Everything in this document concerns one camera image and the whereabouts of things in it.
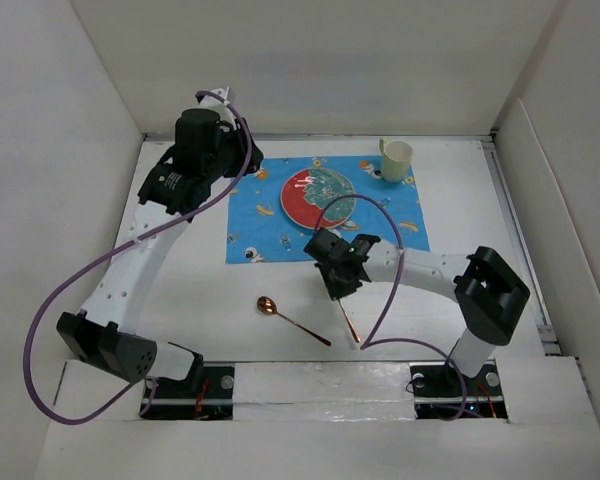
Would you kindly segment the copper fork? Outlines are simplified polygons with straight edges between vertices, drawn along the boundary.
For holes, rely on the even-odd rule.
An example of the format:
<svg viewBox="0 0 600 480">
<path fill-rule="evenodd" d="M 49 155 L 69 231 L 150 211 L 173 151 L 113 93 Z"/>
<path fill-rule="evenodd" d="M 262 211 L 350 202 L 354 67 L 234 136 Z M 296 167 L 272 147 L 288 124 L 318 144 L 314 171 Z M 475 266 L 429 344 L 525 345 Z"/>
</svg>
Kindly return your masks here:
<svg viewBox="0 0 600 480">
<path fill-rule="evenodd" d="M 344 319 L 345 319 L 345 321 L 347 323 L 348 329 L 349 329 L 349 331 L 351 333 L 351 336 L 352 336 L 354 342 L 357 343 L 357 344 L 360 344 L 361 343 L 361 337 L 358 334 L 357 329 L 356 329 L 353 321 L 351 320 L 350 315 L 348 314 L 347 310 L 345 309 L 345 307 L 344 307 L 344 305 L 342 303 L 342 300 L 338 299 L 337 300 L 337 304 L 338 304 L 338 306 L 339 306 L 339 308 L 340 308 L 340 310 L 341 310 L 341 312 L 342 312 L 342 314 L 344 316 Z"/>
</svg>

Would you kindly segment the red and teal plate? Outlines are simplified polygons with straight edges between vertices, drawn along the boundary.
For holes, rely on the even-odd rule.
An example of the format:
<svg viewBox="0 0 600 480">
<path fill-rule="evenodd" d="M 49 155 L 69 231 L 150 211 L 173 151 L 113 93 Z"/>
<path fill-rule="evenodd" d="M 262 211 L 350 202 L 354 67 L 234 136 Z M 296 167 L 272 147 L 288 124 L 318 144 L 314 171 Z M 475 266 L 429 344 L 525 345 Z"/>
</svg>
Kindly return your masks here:
<svg viewBox="0 0 600 480">
<path fill-rule="evenodd" d="M 352 215 L 356 198 L 353 183 L 332 169 L 306 168 L 293 174 L 282 186 L 280 203 L 296 225 L 313 229 L 335 228 Z"/>
</svg>

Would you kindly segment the blue space-print cloth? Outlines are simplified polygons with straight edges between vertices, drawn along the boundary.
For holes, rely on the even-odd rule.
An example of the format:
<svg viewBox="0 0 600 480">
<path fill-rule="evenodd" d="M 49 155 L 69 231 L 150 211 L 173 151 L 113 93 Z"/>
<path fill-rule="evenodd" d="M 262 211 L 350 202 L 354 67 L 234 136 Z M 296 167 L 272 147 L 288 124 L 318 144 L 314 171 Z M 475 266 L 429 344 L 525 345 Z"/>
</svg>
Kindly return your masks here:
<svg viewBox="0 0 600 480">
<path fill-rule="evenodd" d="M 306 261 L 315 228 L 429 249 L 414 174 L 390 183 L 381 163 L 379 155 L 263 160 L 230 193 L 227 263 Z"/>
</svg>

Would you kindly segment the pale yellow paper cup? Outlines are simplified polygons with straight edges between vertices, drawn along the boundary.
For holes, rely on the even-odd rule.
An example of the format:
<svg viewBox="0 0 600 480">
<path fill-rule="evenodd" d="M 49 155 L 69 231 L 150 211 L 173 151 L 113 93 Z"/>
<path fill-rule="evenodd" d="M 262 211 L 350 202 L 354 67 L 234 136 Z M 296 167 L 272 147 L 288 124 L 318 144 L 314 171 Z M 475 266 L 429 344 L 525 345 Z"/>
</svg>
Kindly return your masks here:
<svg viewBox="0 0 600 480">
<path fill-rule="evenodd" d="M 407 175 L 411 165 L 411 145 L 404 140 L 381 138 L 379 149 L 382 156 L 382 178 L 391 183 L 400 182 Z"/>
</svg>

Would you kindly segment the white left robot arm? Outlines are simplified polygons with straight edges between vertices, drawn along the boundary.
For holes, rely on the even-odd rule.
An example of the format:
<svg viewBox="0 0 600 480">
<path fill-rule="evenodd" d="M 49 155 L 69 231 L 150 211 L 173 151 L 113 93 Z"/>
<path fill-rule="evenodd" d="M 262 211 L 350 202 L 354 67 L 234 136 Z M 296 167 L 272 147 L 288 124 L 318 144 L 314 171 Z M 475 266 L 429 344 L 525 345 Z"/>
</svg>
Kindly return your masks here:
<svg viewBox="0 0 600 480">
<path fill-rule="evenodd" d="M 181 396 L 200 390 L 202 356 L 139 336 L 140 316 L 169 250 L 190 224 L 190 213 L 210 198 L 213 184 L 259 167 L 263 155 L 250 140 L 226 106 L 181 114 L 174 144 L 139 189 L 128 249 L 114 256 L 79 312 L 64 313 L 57 322 L 58 333 L 80 361 L 131 384 L 157 377 Z"/>
</svg>

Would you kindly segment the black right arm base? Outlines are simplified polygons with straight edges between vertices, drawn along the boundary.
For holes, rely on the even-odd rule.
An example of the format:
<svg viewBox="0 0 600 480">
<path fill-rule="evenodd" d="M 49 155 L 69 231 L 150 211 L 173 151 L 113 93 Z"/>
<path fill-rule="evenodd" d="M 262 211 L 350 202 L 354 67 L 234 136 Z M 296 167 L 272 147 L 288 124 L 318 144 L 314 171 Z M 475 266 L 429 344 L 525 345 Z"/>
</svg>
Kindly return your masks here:
<svg viewBox="0 0 600 480">
<path fill-rule="evenodd" d="M 474 378 L 464 376 L 463 392 L 456 371 L 444 361 L 410 362 L 405 390 L 413 395 L 417 420 L 508 418 L 499 372 L 488 360 Z"/>
</svg>

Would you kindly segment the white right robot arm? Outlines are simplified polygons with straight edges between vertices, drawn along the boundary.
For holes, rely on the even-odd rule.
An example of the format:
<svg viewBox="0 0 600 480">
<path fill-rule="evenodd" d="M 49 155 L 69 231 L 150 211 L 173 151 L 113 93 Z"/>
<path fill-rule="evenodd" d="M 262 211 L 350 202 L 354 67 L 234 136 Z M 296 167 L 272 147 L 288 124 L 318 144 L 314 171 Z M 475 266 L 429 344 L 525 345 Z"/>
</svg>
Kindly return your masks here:
<svg viewBox="0 0 600 480">
<path fill-rule="evenodd" d="M 304 248 L 318 268 L 328 295 L 340 300 L 363 283 L 394 284 L 428 291 L 455 302 L 465 330 L 451 351 L 442 381 L 453 393 L 474 387 L 495 349 L 511 342 L 530 290 L 496 252 L 480 246 L 471 254 L 439 254 L 359 234 L 348 242 L 321 228 Z"/>
</svg>

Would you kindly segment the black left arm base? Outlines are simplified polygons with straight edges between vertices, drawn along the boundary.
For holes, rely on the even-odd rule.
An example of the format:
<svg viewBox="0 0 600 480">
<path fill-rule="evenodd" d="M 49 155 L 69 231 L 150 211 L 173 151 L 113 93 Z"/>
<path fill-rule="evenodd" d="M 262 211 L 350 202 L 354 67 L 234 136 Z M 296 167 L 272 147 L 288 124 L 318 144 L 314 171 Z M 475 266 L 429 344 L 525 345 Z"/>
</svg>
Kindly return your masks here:
<svg viewBox="0 0 600 480">
<path fill-rule="evenodd" d="M 191 378 L 147 380 L 139 417 L 155 421 L 232 420 L 235 367 L 235 363 L 200 362 Z"/>
</svg>

